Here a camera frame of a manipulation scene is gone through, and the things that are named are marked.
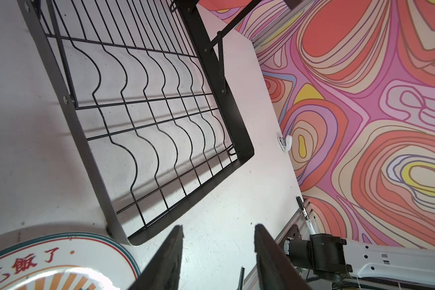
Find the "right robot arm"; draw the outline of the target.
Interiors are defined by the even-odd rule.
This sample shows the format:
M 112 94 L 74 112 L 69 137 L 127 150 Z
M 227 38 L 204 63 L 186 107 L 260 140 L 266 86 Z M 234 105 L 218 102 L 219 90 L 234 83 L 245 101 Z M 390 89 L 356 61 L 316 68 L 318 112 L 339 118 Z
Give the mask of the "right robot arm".
M 356 279 L 435 289 L 435 250 L 371 245 L 322 233 L 308 240 L 287 238 L 283 251 L 293 266 L 333 284 Z

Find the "orange sunburst plate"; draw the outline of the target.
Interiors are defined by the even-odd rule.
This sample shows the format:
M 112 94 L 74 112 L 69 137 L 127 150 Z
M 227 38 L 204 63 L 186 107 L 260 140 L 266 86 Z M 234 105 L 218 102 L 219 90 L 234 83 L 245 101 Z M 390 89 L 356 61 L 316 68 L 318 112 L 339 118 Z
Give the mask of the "orange sunburst plate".
M 141 275 L 121 244 L 95 233 L 59 233 L 0 251 L 0 290 L 126 290 Z

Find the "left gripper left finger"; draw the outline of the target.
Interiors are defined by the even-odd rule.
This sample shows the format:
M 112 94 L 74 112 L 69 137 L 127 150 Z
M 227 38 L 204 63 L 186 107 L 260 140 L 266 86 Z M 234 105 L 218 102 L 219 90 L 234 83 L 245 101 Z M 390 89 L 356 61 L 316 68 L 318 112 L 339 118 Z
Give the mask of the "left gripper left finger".
M 180 283 L 183 227 L 174 226 L 129 290 L 177 290 Z

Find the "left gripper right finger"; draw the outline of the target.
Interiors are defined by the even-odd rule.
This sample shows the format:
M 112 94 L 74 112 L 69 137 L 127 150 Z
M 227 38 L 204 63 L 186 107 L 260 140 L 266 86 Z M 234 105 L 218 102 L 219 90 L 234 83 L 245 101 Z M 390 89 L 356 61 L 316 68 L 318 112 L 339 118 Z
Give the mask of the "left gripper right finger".
M 311 290 L 262 224 L 255 226 L 254 247 L 261 290 Z

